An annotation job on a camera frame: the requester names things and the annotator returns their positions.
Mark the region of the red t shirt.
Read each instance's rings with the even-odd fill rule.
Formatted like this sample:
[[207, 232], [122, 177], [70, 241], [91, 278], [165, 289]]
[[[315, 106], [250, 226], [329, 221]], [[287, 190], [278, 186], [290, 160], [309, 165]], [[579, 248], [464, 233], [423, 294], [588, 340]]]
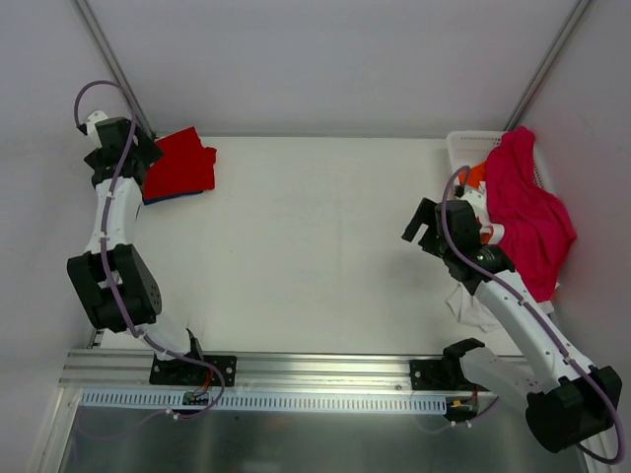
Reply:
[[217, 150], [205, 147], [194, 127], [161, 138], [156, 145], [163, 155], [148, 171], [143, 187], [145, 205], [215, 188]]

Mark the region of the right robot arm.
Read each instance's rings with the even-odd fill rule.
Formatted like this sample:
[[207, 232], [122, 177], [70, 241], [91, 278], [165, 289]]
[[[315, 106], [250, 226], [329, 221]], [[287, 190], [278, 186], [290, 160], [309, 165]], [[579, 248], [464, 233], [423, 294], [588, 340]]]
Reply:
[[475, 338], [446, 347], [433, 362], [410, 364], [412, 386], [485, 388], [524, 414], [535, 439], [550, 452], [614, 429], [624, 455], [617, 414], [622, 380], [614, 368], [597, 367], [538, 306], [516, 266], [497, 245], [481, 243], [480, 226], [464, 200], [421, 200], [402, 238], [438, 257], [467, 294], [485, 305], [511, 337], [529, 369], [500, 359]]

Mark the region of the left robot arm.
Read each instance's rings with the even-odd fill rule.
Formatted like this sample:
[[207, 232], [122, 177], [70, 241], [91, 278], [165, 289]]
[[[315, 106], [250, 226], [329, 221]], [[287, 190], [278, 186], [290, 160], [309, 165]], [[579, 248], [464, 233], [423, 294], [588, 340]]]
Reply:
[[67, 273], [91, 324], [127, 333], [151, 348], [185, 384], [200, 381], [206, 362], [193, 333], [163, 317], [159, 285], [133, 244], [143, 186], [162, 153], [134, 121], [92, 114], [82, 131], [97, 147], [85, 159], [98, 199], [85, 250], [67, 261]]

